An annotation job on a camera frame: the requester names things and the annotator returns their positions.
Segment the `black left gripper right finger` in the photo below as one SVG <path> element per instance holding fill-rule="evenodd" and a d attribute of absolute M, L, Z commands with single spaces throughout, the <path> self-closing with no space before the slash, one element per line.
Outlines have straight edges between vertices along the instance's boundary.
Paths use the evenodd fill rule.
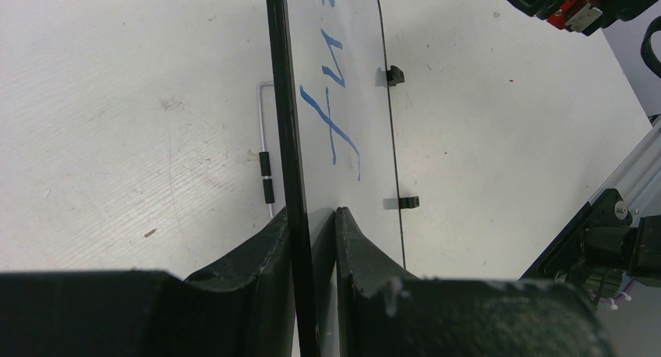
<path fill-rule="evenodd" d="M 343 356 L 612 356 L 573 287 L 545 280 L 422 279 L 335 214 Z"/>

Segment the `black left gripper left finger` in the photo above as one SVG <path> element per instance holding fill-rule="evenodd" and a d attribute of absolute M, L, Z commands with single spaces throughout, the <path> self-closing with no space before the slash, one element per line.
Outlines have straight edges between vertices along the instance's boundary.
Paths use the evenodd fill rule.
<path fill-rule="evenodd" d="M 258 356 L 292 349 L 287 216 L 179 279 L 159 270 L 1 276 L 4 356 Z"/>

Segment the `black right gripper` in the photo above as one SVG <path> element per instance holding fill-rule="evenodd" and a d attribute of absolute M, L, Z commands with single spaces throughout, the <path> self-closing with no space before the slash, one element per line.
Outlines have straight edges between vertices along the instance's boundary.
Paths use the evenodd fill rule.
<path fill-rule="evenodd" d="M 589 36 L 616 21 L 630 21 L 659 0 L 507 0 L 524 14 L 559 30 Z"/>

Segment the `black-framed whiteboard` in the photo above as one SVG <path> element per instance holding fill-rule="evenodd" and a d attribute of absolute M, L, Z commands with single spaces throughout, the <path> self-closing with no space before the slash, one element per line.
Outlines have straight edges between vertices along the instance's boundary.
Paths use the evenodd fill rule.
<path fill-rule="evenodd" d="M 266 1 L 299 351 L 336 356 L 336 209 L 405 262 L 380 0 Z"/>

